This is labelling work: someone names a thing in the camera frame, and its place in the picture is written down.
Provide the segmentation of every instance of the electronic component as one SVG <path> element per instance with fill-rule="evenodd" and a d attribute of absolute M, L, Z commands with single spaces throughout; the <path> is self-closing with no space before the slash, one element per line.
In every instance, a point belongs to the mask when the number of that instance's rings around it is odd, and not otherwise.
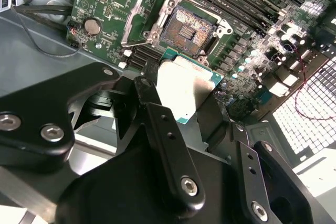
<path fill-rule="evenodd" d="M 255 72 L 257 74 L 257 76 L 261 77 L 263 75 L 263 71 L 259 68 L 255 68 Z"/>
<path fill-rule="evenodd" d="M 279 77 L 279 79 L 286 84 L 289 87 L 292 87 L 298 80 L 299 78 L 292 75 L 286 68 L 281 66 L 277 71 L 276 75 Z"/>
<path fill-rule="evenodd" d="M 237 78 L 238 78 L 238 74 L 237 74 L 237 72 L 235 72 L 235 71 L 232 71 L 232 72 L 230 73 L 230 76 L 231 76 L 233 79 L 237 79 Z"/>
<path fill-rule="evenodd" d="M 210 22 L 178 6 L 168 21 L 160 41 L 164 41 L 183 52 L 197 55 L 213 31 L 214 27 Z"/>
<path fill-rule="evenodd" d="M 275 62 L 278 66 L 281 66 L 281 65 L 282 65 L 282 60 L 281 60 L 279 57 L 275 58 L 275 59 L 274 59 L 274 62 Z"/>
<path fill-rule="evenodd" d="M 255 77 L 275 73 L 299 52 L 314 47 L 333 57 L 334 10 L 332 0 L 76 0 L 71 21 L 82 24 L 76 35 L 84 50 L 115 66 L 126 62 L 141 72 L 149 58 L 160 64 L 171 48 L 227 83 L 237 79 L 226 88 L 244 96 L 235 104 L 250 103 L 257 94 Z M 67 38 L 73 42 L 71 29 Z M 246 115 L 243 105 L 230 108 L 235 119 Z"/>
<path fill-rule="evenodd" d="M 249 63 L 251 63 L 252 58 L 251 58 L 250 56 L 244 56 L 244 57 L 243 57 L 243 61 L 244 61 L 245 63 L 249 64 Z"/>
<path fill-rule="evenodd" d="M 87 18 L 84 21 L 84 29 L 88 33 L 88 35 L 95 36 L 100 34 L 102 30 L 102 24 L 99 20 L 95 18 Z"/>
<path fill-rule="evenodd" d="M 257 86 L 258 89 L 261 89 L 263 87 L 263 85 L 261 84 L 261 82 L 258 81 L 258 80 L 255 80 L 255 84 L 256 84 L 256 86 Z"/>
<path fill-rule="evenodd" d="M 264 79 L 264 85 L 269 92 L 275 94 L 278 97 L 283 97 L 289 93 L 289 88 L 271 75 L 268 75 Z"/>
<path fill-rule="evenodd" d="M 245 66 L 243 64 L 240 64 L 240 63 L 238 63 L 236 67 L 237 67 L 238 71 L 243 71 L 245 69 Z"/>
<path fill-rule="evenodd" d="M 297 35 L 297 34 L 293 34 L 292 35 L 292 38 L 296 41 L 296 43 L 298 44 L 298 45 L 300 45 L 300 46 L 302 46 L 302 45 L 304 45 L 305 43 L 306 43 L 306 41 L 303 39 L 303 38 L 301 38 L 299 35 Z"/>

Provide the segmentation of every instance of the black metal bracket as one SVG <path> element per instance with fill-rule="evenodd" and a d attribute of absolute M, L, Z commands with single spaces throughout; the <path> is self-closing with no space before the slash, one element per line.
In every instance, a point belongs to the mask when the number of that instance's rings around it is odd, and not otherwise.
<path fill-rule="evenodd" d="M 113 88 L 118 78 L 114 69 L 93 63 L 2 97 L 0 165 L 39 172 L 62 166 L 75 142 L 72 124 L 83 102 Z"/>
<path fill-rule="evenodd" d="M 244 223 L 281 223 L 271 211 L 258 155 L 249 147 L 244 128 L 230 120 L 224 104 L 213 94 L 197 111 L 197 118 L 208 151 L 224 158 L 234 171 L 239 199 L 235 216 Z"/>
<path fill-rule="evenodd" d="M 94 63 L 0 98 L 0 165 L 56 170 L 66 163 L 74 130 L 101 116 L 114 117 L 117 156 L 72 182 L 55 223 L 187 218 L 189 223 L 334 224 L 275 150 L 264 143 L 249 146 L 245 129 L 213 95 L 197 118 L 208 152 L 224 160 L 187 148 L 154 82 L 155 75 L 119 78 Z"/>
<path fill-rule="evenodd" d="M 253 149 L 260 158 L 272 209 L 282 223 L 334 223 L 273 146 L 258 142 Z"/>

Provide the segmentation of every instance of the screw hole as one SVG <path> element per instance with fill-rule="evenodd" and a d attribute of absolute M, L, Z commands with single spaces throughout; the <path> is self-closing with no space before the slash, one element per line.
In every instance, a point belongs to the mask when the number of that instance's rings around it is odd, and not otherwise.
<path fill-rule="evenodd" d="M 248 169 L 250 170 L 250 172 L 251 172 L 252 174 L 254 174 L 254 175 L 257 174 L 257 172 L 256 172 L 252 167 L 249 167 Z"/>
<path fill-rule="evenodd" d="M 147 81 L 147 79 L 143 78 L 141 79 L 142 83 L 145 84 L 146 86 L 150 87 L 151 84 Z"/>
<path fill-rule="evenodd" d="M 168 118 L 167 118 L 166 115 L 162 115 L 162 116 L 161 116 L 161 119 L 162 119 L 163 121 L 168 121 Z"/>
<path fill-rule="evenodd" d="M 174 136 L 174 134 L 171 133 L 171 132 L 169 132 L 169 133 L 167 134 L 167 136 L 168 136 L 168 138 L 171 139 L 171 140 L 175 140 L 175 139 L 176 139 L 176 137 Z"/>

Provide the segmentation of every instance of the green circuit board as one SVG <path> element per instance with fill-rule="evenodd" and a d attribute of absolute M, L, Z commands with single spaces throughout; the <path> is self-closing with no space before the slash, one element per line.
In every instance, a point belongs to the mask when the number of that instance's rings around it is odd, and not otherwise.
<path fill-rule="evenodd" d="M 300 37 L 305 36 L 310 28 L 316 25 L 321 13 L 334 0 L 193 0 L 198 5 L 181 0 L 160 30 L 161 41 L 158 46 L 146 44 L 125 47 L 122 45 L 125 26 L 137 1 L 76 0 L 67 35 L 68 40 L 75 45 L 73 33 L 76 33 L 76 37 L 83 43 L 84 50 L 116 66 L 138 72 L 144 66 L 146 58 L 151 57 L 160 61 L 166 48 L 172 48 L 190 58 L 197 59 L 206 51 L 205 48 L 214 46 L 213 50 L 205 54 L 206 61 L 202 64 L 224 77 L 225 91 L 219 93 L 220 99 L 228 106 L 238 108 L 231 111 L 231 116 L 239 118 L 250 112 L 244 105 L 247 106 L 256 94 L 255 69 L 262 69 L 264 73 L 269 73 L 278 68 L 276 57 L 267 55 L 270 48 L 277 50 L 277 55 L 290 57 L 288 52 L 283 50 L 279 37 L 280 33 L 286 33 L 284 26 L 295 29 L 296 35 Z M 141 2 L 137 14 L 132 18 L 129 42 L 146 40 L 144 34 L 151 30 L 159 18 L 163 4 L 164 0 Z M 191 50 L 190 41 L 195 40 L 199 30 L 190 30 L 187 27 L 187 30 L 182 31 L 183 41 L 187 41 L 188 45 L 184 42 L 171 42 L 169 38 L 163 39 L 164 34 L 169 34 L 169 24 L 174 23 L 173 17 L 176 16 L 178 9 L 185 13 L 192 13 L 197 22 L 209 24 L 205 35 L 203 34 L 207 37 L 204 37 L 196 49 Z M 213 14 L 229 23 L 232 28 L 230 34 L 224 34 L 220 39 L 215 38 L 216 35 L 213 34 L 218 24 Z M 83 25 L 88 19 L 94 19 L 99 23 L 98 34 L 88 33 Z M 230 103 L 227 102 L 228 94 L 234 97 Z"/>

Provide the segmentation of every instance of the capacitor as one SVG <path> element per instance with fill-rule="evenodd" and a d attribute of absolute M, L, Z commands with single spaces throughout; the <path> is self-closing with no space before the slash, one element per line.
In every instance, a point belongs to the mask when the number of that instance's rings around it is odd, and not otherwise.
<path fill-rule="evenodd" d="M 295 46 L 289 40 L 283 40 L 283 41 L 280 42 L 280 44 L 282 45 L 282 48 L 284 49 L 284 51 L 286 51 L 286 52 L 293 52 L 294 51 Z"/>
<path fill-rule="evenodd" d="M 238 71 L 243 71 L 245 69 L 245 66 L 240 64 L 240 63 L 238 63 L 236 67 L 237 67 Z"/>
<path fill-rule="evenodd" d="M 288 25 L 284 25 L 284 26 L 282 27 L 282 30 L 283 30 L 286 34 L 288 34 L 289 36 L 292 35 L 292 34 L 294 34 L 295 31 L 296 31 L 294 28 L 292 28 L 292 27 L 290 27 L 290 26 L 288 26 Z"/>
<path fill-rule="evenodd" d="M 250 53 L 251 56 L 257 56 L 259 54 L 259 51 L 257 49 L 254 48 L 249 48 L 248 52 Z"/>
<path fill-rule="evenodd" d="M 290 38 L 290 35 L 286 34 L 283 31 L 278 32 L 278 36 L 279 36 L 280 40 L 288 40 Z"/>
<path fill-rule="evenodd" d="M 306 41 L 304 39 L 302 39 L 299 35 L 297 34 L 293 34 L 292 38 L 297 42 L 297 44 L 299 45 L 304 45 L 306 43 Z"/>
<path fill-rule="evenodd" d="M 259 68 L 255 68 L 255 72 L 257 74 L 257 76 L 261 77 L 263 75 L 263 71 Z"/>
<path fill-rule="evenodd" d="M 238 74 L 237 74 L 237 72 L 235 72 L 235 71 L 232 71 L 232 72 L 230 73 L 230 76 L 231 76 L 232 78 L 234 78 L 234 79 L 237 79 L 237 78 L 238 78 Z"/>
<path fill-rule="evenodd" d="M 100 34 L 102 30 L 102 24 L 95 18 L 87 18 L 84 21 L 84 29 L 89 35 L 95 36 Z"/>
<path fill-rule="evenodd" d="M 227 98 L 230 103 L 234 101 L 233 95 L 228 95 Z"/>
<path fill-rule="evenodd" d="M 251 63 L 252 58 L 249 57 L 249 56 L 244 56 L 244 57 L 243 57 L 243 60 L 244 60 L 245 63 L 249 64 L 249 63 Z"/>
<path fill-rule="evenodd" d="M 263 87 L 263 85 L 261 84 L 260 81 L 255 80 L 254 82 L 255 82 L 255 84 L 257 85 L 257 88 L 258 88 L 258 89 L 261 89 L 261 88 Z"/>
<path fill-rule="evenodd" d="M 282 60 L 280 59 L 280 57 L 277 57 L 274 59 L 274 62 L 278 65 L 281 66 L 282 65 Z"/>

